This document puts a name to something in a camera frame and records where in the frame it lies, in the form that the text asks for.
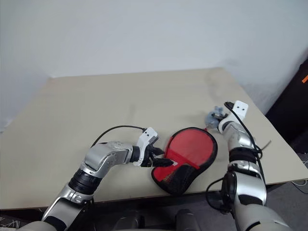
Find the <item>silver robot arm segment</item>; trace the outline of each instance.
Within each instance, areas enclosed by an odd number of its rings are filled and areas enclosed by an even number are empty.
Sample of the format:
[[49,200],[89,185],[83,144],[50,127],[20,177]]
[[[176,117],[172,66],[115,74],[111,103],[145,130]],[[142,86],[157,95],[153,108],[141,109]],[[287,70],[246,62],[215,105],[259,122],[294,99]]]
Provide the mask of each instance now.
[[[232,110],[244,119],[248,105],[236,101]],[[224,206],[232,213],[239,231],[290,231],[290,227],[272,209],[265,207],[266,185],[257,165],[256,150],[250,136],[230,114],[218,126],[228,143],[228,171],[222,182]]]
[[148,145],[158,139],[153,128],[139,137],[136,146],[112,141],[99,143],[90,148],[73,178],[63,187],[43,215],[42,221],[54,226],[57,231],[67,230],[78,214],[87,206],[103,177],[115,165],[134,163],[142,166]]

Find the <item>wooden tabletop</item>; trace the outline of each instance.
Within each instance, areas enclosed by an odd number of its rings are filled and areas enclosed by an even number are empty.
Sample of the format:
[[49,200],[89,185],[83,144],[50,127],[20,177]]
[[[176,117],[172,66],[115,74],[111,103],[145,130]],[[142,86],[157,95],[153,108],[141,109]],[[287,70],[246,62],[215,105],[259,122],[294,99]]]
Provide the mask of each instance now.
[[[249,104],[244,123],[264,150],[267,184],[308,178],[308,169],[222,68],[51,78],[8,126],[1,138],[0,208],[48,206],[79,168],[93,141],[117,125],[153,127],[163,148],[181,128],[205,127],[215,105],[240,100]],[[205,191],[227,170],[227,143],[216,130],[218,155],[187,193]],[[135,144],[140,131],[114,130],[102,141]],[[113,167],[95,194],[96,201],[167,195],[151,178],[152,168]]]

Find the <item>red paddle cover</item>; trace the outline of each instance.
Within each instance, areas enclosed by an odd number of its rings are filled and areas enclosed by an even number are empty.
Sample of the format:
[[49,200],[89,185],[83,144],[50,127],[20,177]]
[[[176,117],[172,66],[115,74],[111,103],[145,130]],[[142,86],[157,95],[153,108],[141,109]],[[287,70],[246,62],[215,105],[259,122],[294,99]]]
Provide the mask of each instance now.
[[180,130],[170,138],[165,151],[165,158],[172,159],[178,164],[156,167],[152,172],[152,177],[156,181],[162,181],[185,164],[200,169],[212,158],[213,152],[217,152],[217,148],[214,150],[214,147],[217,147],[215,139],[205,130],[199,128]]

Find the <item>gray floor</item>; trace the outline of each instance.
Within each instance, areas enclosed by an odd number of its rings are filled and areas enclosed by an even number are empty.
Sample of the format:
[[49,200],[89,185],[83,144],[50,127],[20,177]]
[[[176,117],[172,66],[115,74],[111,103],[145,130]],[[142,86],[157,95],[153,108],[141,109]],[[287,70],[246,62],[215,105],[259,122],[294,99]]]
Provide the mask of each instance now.
[[[308,186],[301,188],[308,192]],[[308,195],[298,191],[292,183],[287,183],[268,193],[268,207],[274,209],[295,231],[306,231],[308,227]],[[205,200],[199,202],[144,209],[138,212],[145,217],[145,225],[155,228],[161,224],[171,224],[180,209],[190,209],[196,216],[202,231],[235,231],[231,215],[223,215],[212,209]],[[111,230],[121,214],[102,217],[97,230]]]

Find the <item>black object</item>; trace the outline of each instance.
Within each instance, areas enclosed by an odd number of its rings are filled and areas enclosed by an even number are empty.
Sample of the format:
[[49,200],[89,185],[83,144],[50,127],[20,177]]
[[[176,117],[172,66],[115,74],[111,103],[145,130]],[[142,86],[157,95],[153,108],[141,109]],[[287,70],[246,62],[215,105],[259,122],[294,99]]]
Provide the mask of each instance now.
[[53,227],[55,227],[57,231],[63,231],[63,230],[66,229],[66,225],[63,221],[61,221],[58,218],[52,217],[52,216],[46,217],[44,222],[46,222],[46,223],[52,225]]
[[231,210],[230,205],[233,204],[236,194],[237,179],[233,172],[227,172],[222,180],[221,197],[224,206]]
[[[210,183],[210,184],[208,185],[208,187],[206,188],[206,190],[205,190],[205,199],[206,199],[206,202],[208,203],[208,205],[211,206],[213,209],[216,209],[216,210],[220,211],[222,214],[231,212],[230,206],[229,206],[228,204],[224,205],[224,204],[221,204],[221,203],[219,203],[219,206],[214,206],[214,205],[212,204],[212,202],[210,202],[210,196],[209,196],[210,192],[209,192],[209,189],[210,189],[214,184],[216,184],[216,183],[218,183],[218,182],[224,180],[224,178],[225,178],[225,177],[222,177],[222,178],[220,178],[220,179],[218,179],[218,180],[216,180],[216,181]],[[225,187],[226,187],[226,184],[225,184],[225,185],[222,185],[222,186],[221,186],[222,190],[223,190]],[[224,192],[220,192],[220,196],[219,196],[218,198],[215,198],[216,201],[219,201],[219,200],[221,200],[221,199],[222,199],[223,202],[229,200],[228,195],[227,195],[227,194],[224,194]]]
[[162,155],[165,152],[160,148],[148,145],[144,151],[143,162],[141,167],[169,167],[173,165],[173,161],[167,158],[156,158],[157,155]]
[[91,176],[81,169],[78,169],[68,183],[68,186],[79,193],[91,195],[97,189],[101,180],[101,178]]
[[138,146],[133,146],[133,153],[131,154],[130,162],[133,163],[138,161],[140,157],[140,148]]
[[250,195],[239,195],[239,200],[243,205],[250,205],[250,204],[263,205],[262,201],[259,198]]
[[201,231],[195,215],[189,209],[181,209],[175,216],[176,231]]
[[135,230],[144,228],[144,216],[138,213],[121,217],[112,230]]
[[110,128],[106,131],[104,131],[95,141],[94,143],[92,144],[91,147],[93,147],[94,145],[96,145],[96,143],[100,140],[101,137],[103,137],[103,135],[105,135],[107,132],[111,131],[111,130],[114,130],[116,128],[136,128],[136,129],[140,129],[142,130],[143,132],[146,130],[146,128],[141,128],[141,127],[137,127],[137,126],[132,126],[132,125],[119,125],[119,126],[115,126],[113,128]]
[[[289,145],[308,131],[308,81],[304,81],[308,75],[308,59],[299,67],[298,72],[284,89],[274,105],[267,112],[266,117],[277,129]],[[297,148],[308,150],[308,138],[297,142]]]
[[261,224],[260,221],[257,221],[257,222],[255,222],[255,223],[251,224],[250,226],[248,226],[248,228],[246,229],[246,231],[250,231],[253,227],[255,227],[255,226],[259,225],[259,224]]
[[252,163],[256,163],[256,155],[251,148],[233,148],[229,152],[229,162],[235,160],[246,160]]
[[192,181],[203,171],[198,172],[194,167],[182,165],[163,181],[158,181],[152,171],[152,178],[159,187],[171,195],[181,195],[191,185]]

